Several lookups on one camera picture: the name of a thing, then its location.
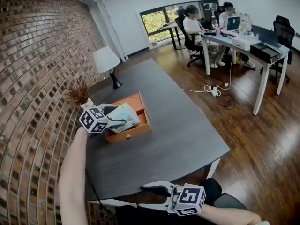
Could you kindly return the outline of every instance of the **dried plant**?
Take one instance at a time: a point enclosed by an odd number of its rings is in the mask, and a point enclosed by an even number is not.
[[[74,105],[81,105],[88,101],[88,98],[90,97],[90,93],[88,91],[88,85],[85,81],[81,81],[78,85],[78,87],[69,87],[66,88],[68,90],[66,96],[68,102],[74,104]]]

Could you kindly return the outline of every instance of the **paper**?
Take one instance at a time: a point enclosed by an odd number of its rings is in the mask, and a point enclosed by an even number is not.
[[[121,106],[109,113],[107,117],[111,120],[126,121],[126,124],[121,127],[111,128],[111,130],[115,133],[124,132],[140,122],[135,110],[133,110],[133,108],[129,106],[128,103],[123,103]]]

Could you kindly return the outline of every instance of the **white table leg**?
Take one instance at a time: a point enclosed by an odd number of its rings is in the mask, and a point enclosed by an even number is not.
[[[203,51],[204,51],[206,74],[210,75],[210,58],[209,58],[209,55],[208,55],[208,48],[207,48],[206,39],[202,40],[202,45],[203,45]]]
[[[254,116],[257,115],[259,107],[261,106],[261,103],[263,100],[263,95],[264,95],[264,91],[266,90],[267,80],[268,80],[268,76],[269,76],[269,69],[270,69],[270,64],[267,64],[263,68],[261,85],[259,87],[257,99],[256,99],[254,109],[252,112]]]
[[[236,50],[232,50],[232,63],[236,64]]]
[[[277,88],[277,95],[280,94],[281,92],[281,89],[282,89],[282,85],[283,85],[283,82],[285,80],[285,72],[286,72],[286,67],[287,67],[287,60],[288,60],[288,57],[289,57],[289,54],[287,54],[285,56],[285,60],[283,62],[283,66],[282,66],[282,72],[281,72],[281,77],[280,77],[280,81],[279,81],[279,85],[278,85],[278,88]]]
[[[220,161],[220,158],[219,158],[218,160],[214,161],[214,162],[210,165],[210,171],[208,172],[206,179],[212,177],[212,175],[214,174],[214,172],[215,172],[215,170],[216,170],[216,168],[217,168],[217,165],[219,164],[219,161]]]

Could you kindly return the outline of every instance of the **dark gray table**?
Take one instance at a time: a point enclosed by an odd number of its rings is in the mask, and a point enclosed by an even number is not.
[[[118,74],[123,86],[111,79],[93,87],[95,104],[113,103],[141,92],[152,132],[108,144],[104,135],[88,140],[86,168],[100,199],[140,191],[154,181],[173,181],[211,165],[230,149],[202,111],[152,59]],[[86,183],[85,198],[97,200]]]

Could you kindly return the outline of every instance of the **white cable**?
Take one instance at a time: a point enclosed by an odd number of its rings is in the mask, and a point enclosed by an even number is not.
[[[222,90],[229,90],[230,86],[231,86],[231,68],[233,66],[233,56],[231,57],[231,64],[230,64],[230,72],[229,72],[229,86],[228,83],[225,83],[225,87],[228,86],[228,88],[221,88],[219,85],[217,85],[217,88],[220,88]],[[194,90],[190,90],[190,89],[182,89],[183,91],[190,91],[190,92],[208,92],[208,93],[213,93],[213,89],[211,89],[211,86],[209,85],[205,85],[204,86],[204,90],[203,91],[194,91]],[[221,96],[221,91],[217,90],[217,97]]]
[[[229,72],[229,87],[228,88],[221,88],[220,86],[217,85],[218,88],[222,89],[222,90],[229,90],[230,86],[231,86],[231,68],[233,66],[233,56],[231,57],[231,64],[230,64],[230,72]]]
[[[211,86],[209,86],[209,85],[205,85],[203,91],[193,91],[193,90],[190,90],[190,89],[182,89],[182,90],[183,91],[190,91],[190,92],[208,92],[208,93],[212,93]],[[217,97],[219,97],[219,96],[221,96],[221,92],[218,90],[217,91]]]

